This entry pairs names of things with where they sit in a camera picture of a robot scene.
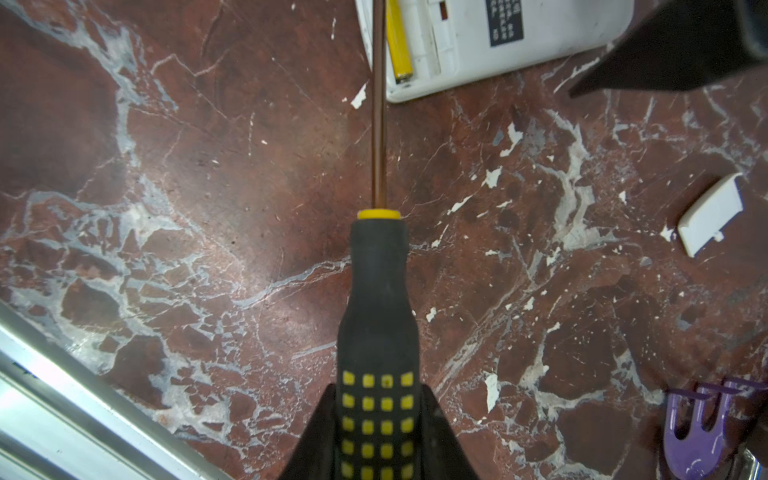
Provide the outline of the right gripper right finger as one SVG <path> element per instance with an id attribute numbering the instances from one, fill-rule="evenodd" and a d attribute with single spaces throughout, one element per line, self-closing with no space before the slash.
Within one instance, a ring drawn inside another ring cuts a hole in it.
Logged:
<path id="1" fill-rule="evenodd" d="M 478 480 L 433 391 L 421 386 L 421 478 L 427 480 Z"/>

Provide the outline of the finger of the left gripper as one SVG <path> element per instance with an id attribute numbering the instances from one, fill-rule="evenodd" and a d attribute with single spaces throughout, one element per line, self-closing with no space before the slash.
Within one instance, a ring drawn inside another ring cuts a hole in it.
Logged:
<path id="1" fill-rule="evenodd" d="M 683 92 L 767 63 L 765 1 L 668 1 L 570 89 Z"/>

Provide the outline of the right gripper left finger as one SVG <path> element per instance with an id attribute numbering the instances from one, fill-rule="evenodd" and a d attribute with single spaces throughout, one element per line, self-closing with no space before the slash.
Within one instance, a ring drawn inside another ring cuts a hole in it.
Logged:
<path id="1" fill-rule="evenodd" d="M 331 480 L 335 475 L 336 385 L 329 384 L 279 480 Z"/>

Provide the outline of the black yellow screwdriver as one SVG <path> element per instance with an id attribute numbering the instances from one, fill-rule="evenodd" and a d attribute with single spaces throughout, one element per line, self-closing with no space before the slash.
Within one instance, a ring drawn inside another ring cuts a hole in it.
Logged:
<path id="1" fill-rule="evenodd" d="M 372 203 L 351 229 L 352 284 L 337 341 L 336 479 L 415 479 L 419 339 L 407 229 L 387 207 L 386 4 L 372 4 Z"/>

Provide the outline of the white battery cover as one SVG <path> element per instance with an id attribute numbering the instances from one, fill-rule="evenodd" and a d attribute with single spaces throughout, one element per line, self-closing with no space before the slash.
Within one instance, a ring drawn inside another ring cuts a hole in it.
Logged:
<path id="1" fill-rule="evenodd" d="M 744 210 L 737 185 L 741 176 L 741 173 L 733 173 L 720 179 L 679 220 L 677 232 L 689 258 L 694 258 Z"/>

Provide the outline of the white remote red keypad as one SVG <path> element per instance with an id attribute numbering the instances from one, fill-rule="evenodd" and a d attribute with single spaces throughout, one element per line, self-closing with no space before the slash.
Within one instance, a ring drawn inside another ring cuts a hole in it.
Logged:
<path id="1" fill-rule="evenodd" d="M 403 103 L 600 48 L 629 26 L 633 0 L 399 1 L 407 69 L 387 68 L 386 97 Z"/>

